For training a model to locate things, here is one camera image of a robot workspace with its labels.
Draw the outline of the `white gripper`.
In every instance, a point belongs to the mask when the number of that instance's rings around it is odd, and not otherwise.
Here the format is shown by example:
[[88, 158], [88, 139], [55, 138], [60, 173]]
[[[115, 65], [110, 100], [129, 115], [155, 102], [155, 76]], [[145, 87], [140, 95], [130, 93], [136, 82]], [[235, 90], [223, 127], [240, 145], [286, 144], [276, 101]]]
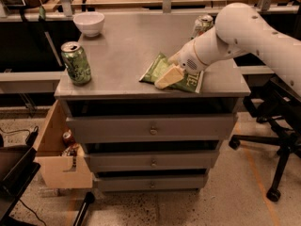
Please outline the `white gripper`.
[[186, 70], [187, 73], [200, 73], [208, 67], [208, 65], [203, 63], [198, 57], [193, 40], [187, 42], [184, 47], [171, 56], [167, 62], [172, 65], [155, 81], [154, 85], [158, 89], [167, 88], [183, 80], [184, 70]]

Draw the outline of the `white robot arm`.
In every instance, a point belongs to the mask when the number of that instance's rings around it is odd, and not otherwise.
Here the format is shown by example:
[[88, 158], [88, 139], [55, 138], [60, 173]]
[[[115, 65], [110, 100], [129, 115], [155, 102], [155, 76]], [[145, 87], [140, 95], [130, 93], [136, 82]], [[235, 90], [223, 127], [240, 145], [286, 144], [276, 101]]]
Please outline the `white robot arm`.
[[170, 66], [155, 80], [164, 89], [219, 60], [250, 53], [294, 92], [301, 95], [301, 41], [276, 31], [252, 7], [232, 3], [222, 8], [212, 28], [187, 42], [168, 59]]

